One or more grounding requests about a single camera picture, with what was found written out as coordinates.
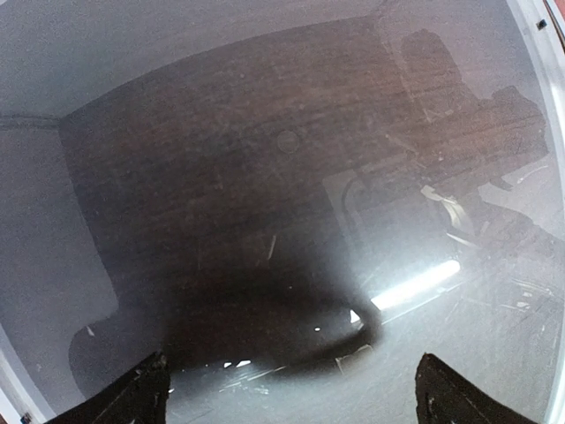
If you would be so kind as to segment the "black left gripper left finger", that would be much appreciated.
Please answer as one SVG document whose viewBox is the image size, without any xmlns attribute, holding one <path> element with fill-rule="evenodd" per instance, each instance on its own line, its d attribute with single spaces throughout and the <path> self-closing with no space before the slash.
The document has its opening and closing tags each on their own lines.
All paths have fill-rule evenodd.
<svg viewBox="0 0 565 424">
<path fill-rule="evenodd" d="M 100 393 L 49 420 L 49 423 L 164 424 L 169 390 L 167 358 L 161 352 L 154 352 Z"/>
</svg>

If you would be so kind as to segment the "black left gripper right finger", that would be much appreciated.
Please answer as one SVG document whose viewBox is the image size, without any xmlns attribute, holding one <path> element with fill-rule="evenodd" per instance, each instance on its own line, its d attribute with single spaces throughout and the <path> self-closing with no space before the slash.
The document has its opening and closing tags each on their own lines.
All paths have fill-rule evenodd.
<svg viewBox="0 0 565 424">
<path fill-rule="evenodd" d="M 426 353 L 415 376 L 419 423 L 515 423 L 533 420 L 489 397 L 437 356 Z"/>
</svg>

